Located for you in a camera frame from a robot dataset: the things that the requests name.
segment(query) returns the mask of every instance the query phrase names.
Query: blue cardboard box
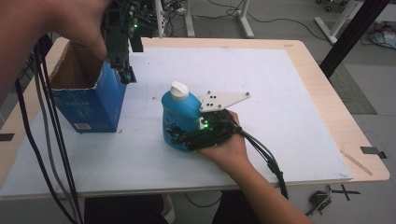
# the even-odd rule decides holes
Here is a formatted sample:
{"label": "blue cardboard box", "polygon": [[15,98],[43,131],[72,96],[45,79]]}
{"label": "blue cardboard box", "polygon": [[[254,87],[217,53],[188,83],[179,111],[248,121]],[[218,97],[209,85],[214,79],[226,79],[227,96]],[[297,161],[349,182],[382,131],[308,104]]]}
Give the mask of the blue cardboard box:
{"label": "blue cardboard box", "polygon": [[69,42],[50,76],[56,107],[78,133],[117,131],[126,86],[108,63]]}

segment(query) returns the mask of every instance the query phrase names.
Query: gray floor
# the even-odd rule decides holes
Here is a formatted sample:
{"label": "gray floor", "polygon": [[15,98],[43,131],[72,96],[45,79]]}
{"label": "gray floor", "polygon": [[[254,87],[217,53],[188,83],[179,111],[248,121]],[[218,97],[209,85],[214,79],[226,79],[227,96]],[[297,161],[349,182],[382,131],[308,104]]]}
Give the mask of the gray floor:
{"label": "gray floor", "polygon": [[[237,6],[239,1],[216,0],[217,3]],[[216,17],[225,14],[226,7],[217,7],[207,1],[195,0],[192,15]],[[269,21],[283,18],[304,23],[314,34],[324,38],[313,18],[320,16],[330,26],[338,18],[341,8],[333,6],[333,12],[324,11],[324,4],[314,0],[252,0],[249,12],[257,19]],[[197,37],[244,38],[242,29],[235,18],[210,20],[194,17]],[[255,37],[258,39],[298,39],[305,43],[315,60],[321,61],[331,49],[328,41],[313,37],[302,25],[293,21],[256,22],[248,18]],[[174,35],[185,36],[182,18],[174,18]],[[378,115],[354,115],[367,138],[374,147],[385,151],[384,160],[390,171],[390,180],[376,183],[346,184],[346,189],[356,190],[361,195],[350,195],[350,201],[342,194],[334,194],[332,203],[311,218],[316,223],[395,223],[396,220],[396,51],[358,43],[344,59],[346,69],[355,78],[362,91],[373,105]],[[15,96],[10,94],[1,107],[2,118],[6,118],[15,104]],[[289,188],[290,200],[301,211],[311,207],[309,196],[325,186]],[[219,192],[189,193],[193,201],[200,205],[212,204]],[[183,194],[171,194],[176,211],[176,224],[210,223],[217,205],[200,208],[190,203]],[[52,200],[0,202],[0,223],[67,223]]]}

